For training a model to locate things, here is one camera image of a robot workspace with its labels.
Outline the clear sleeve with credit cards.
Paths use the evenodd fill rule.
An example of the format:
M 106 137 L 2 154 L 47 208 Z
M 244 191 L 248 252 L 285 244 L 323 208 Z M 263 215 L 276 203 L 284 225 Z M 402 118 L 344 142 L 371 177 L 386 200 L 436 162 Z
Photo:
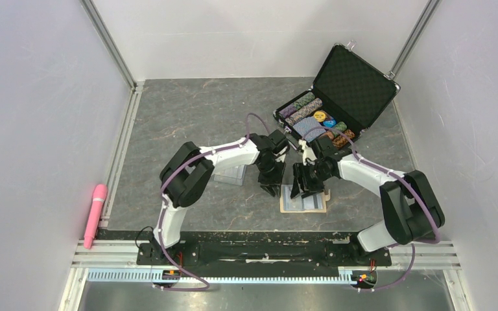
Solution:
M 246 172 L 246 165 L 231 167 L 213 174 L 213 181 L 230 185 L 242 186 Z

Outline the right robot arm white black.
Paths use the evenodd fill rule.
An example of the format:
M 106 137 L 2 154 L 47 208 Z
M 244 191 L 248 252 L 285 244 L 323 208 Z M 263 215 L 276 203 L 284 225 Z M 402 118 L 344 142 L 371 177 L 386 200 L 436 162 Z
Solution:
M 342 153 L 327 137 L 298 142 L 302 161 L 293 166 L 291 199 L 324 192 L 330 178 L 351 181 L 379 197 L 383 220 L 351 238 L 349 257 L 366 264 L 375 251 L 411 242 L 435 244 L 445 216 L 423 172 L 401 172 L 369 161 L 356 151 Z

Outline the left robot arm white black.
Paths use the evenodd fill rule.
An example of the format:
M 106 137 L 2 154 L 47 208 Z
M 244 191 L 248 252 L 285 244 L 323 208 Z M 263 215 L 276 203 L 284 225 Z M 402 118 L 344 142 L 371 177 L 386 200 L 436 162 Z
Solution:
M 255 165 L 260 187 L 273 197 L 279 196 L 288 151 L 288 139 L 279 130 L 269 135 L 250 133 L 218 146 L 199 147 L 191 141 L 181 145 L 160 173 L 162 205 L 154 229 L 154 257 L 162 264 L 170 264 L 177 258 L 176 244 L 180 241 L 186 209 L 201 198 L 216 172 Z

